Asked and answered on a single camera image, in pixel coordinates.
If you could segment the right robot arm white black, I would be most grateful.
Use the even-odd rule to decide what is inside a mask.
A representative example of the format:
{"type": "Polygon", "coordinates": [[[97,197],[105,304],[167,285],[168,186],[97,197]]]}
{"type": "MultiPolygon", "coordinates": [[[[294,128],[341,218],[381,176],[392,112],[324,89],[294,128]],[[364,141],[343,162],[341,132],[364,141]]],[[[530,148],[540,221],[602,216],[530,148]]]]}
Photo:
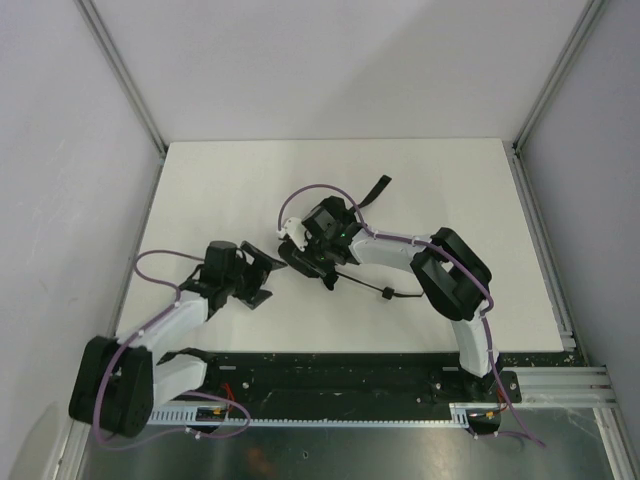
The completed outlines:
{"type": "Polygon", "coordinates": [[[376,230],[359,206],[329,196],[305,217],[280,223],[279,255],[307,278],[332,291],[340,266],[374,265],[413,275],[432,308],[451,322],[463,372],[498,377],[499,354],[486,314],[494,307],[492,273],[452,229],[429,239],[376,230]]]}

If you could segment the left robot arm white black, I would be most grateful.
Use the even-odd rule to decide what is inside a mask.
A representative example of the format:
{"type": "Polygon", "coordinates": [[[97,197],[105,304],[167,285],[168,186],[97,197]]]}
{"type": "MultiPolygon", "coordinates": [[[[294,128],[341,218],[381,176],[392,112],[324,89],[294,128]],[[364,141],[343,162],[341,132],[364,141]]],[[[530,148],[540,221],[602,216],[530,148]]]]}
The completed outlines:
{"type": "Polygon", "coordinates": [[[255,309],[271,297],[269,275],[285,268],[248,242],[211,242],[179,284],[160,280],[173,299],[151,319],[115,337],[96,336],[85,346],[69,401],[69,416],[125,438],[136,437],[153,410],[200,388],[208,364],[174,342],[204,325],[231,298],[255,309]]]}

